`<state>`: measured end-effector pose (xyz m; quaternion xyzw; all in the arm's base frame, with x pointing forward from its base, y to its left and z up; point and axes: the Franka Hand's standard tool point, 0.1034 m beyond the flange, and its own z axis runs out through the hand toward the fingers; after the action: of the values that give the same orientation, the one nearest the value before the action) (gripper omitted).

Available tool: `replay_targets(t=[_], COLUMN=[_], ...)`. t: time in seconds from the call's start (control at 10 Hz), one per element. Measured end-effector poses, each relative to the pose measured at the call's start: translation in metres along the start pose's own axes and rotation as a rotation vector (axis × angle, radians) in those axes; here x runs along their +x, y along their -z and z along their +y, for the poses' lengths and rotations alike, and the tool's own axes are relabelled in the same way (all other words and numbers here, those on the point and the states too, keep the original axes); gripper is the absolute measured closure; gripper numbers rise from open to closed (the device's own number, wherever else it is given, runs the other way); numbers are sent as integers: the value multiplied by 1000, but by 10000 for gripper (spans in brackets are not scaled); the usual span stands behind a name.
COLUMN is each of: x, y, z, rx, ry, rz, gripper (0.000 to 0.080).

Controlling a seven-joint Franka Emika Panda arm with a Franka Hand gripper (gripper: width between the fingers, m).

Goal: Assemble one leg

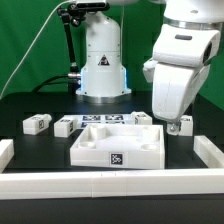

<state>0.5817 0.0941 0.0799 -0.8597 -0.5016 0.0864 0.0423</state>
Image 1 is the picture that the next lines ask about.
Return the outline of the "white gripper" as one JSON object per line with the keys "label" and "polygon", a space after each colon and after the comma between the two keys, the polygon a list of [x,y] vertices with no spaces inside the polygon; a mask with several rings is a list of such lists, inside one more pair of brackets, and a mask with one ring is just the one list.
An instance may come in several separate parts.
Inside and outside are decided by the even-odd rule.
{"label": "white gripper", "polygon": [[143,65],[143,74],[147,82],[153,84],[154,116],[170,122],[168,134],[179,134],[181,123],[178,121],[206,81],[220,39],[218,30],[162,26],[152,57]]}

